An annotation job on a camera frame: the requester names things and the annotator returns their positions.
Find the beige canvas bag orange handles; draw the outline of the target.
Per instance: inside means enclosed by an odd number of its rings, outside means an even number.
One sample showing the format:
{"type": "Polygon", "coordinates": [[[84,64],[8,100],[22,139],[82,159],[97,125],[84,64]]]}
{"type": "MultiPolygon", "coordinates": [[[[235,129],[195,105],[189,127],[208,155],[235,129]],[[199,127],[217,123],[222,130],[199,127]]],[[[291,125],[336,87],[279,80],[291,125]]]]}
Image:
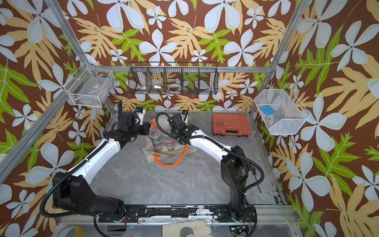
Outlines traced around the beige canvas bag orange handles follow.
{"type": "Polygon", "coordinates": [[[185,156],[197,152],[191,145],[181,145],[178,141],[161,132],[156,120],[150,121],[151,128],[145,138],[143,152],[148,163],[156,163],[163,167],[177,166],[185,156]]]}

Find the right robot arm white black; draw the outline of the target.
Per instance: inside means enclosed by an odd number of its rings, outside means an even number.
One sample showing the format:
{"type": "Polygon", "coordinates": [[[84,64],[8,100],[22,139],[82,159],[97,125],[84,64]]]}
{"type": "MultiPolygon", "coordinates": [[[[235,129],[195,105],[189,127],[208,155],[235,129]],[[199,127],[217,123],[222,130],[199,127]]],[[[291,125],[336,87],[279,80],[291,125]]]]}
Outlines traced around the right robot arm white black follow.
{"type": "Polygon", "coordinates": [[[263,182],[263,169],[248,159],[239,146],[227,146],[206,135],[200,128],[184,121],[184,116],[168,116],[170,136],[181,144],[201,149],[220,163],[222,180],[230,189],[230,218],[241,221],[248,215],[246,192],[263,182]]]}

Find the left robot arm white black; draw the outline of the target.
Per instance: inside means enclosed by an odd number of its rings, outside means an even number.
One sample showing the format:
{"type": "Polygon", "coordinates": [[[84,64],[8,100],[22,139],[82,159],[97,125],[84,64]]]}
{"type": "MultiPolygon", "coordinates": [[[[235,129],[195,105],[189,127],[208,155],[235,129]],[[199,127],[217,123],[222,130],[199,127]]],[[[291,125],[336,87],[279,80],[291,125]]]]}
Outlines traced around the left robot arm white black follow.
{"type": "Polygon", "coordinates": [[[104,131],[100,144],[79,164],[67,172],[58,172],[52,188],[42,199],[39,212],[55,218],[74,214],[105,215],[119,221],[124,217],[124,202],[93,192],[90,184],[98,171],[127,143],[139,135],[148,135],[151,124],[144,121],[146,111],[137,107],[134,112],[119,112],[112,130],[104,131]]]}

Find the clear seed jar stack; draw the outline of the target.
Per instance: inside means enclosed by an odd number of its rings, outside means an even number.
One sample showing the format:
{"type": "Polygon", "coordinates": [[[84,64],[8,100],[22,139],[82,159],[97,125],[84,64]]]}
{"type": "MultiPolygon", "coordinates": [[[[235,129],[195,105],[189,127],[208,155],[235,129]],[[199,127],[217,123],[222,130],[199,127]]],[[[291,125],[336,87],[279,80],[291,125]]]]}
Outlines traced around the clear seed jar stack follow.
{"type": "MultiPolygon", "coordinates": [[[[166,133],[171,134],[171,127],[170,126],[164,127],[163,130],[166,133]]],[[[165,146],[168,149],[168,151],[173,151],[175,148],[175,140],[171,136],[167,135],[166,133],[164,133],[164,132],[162,133],[165,146]]]]}
{"type": "Polygon", "coordinates": [[[152,128],[149,132],[149,137],[153,144],[154,151],[161,152],[163,148],[161,130],[158,128],[152,128]]]}

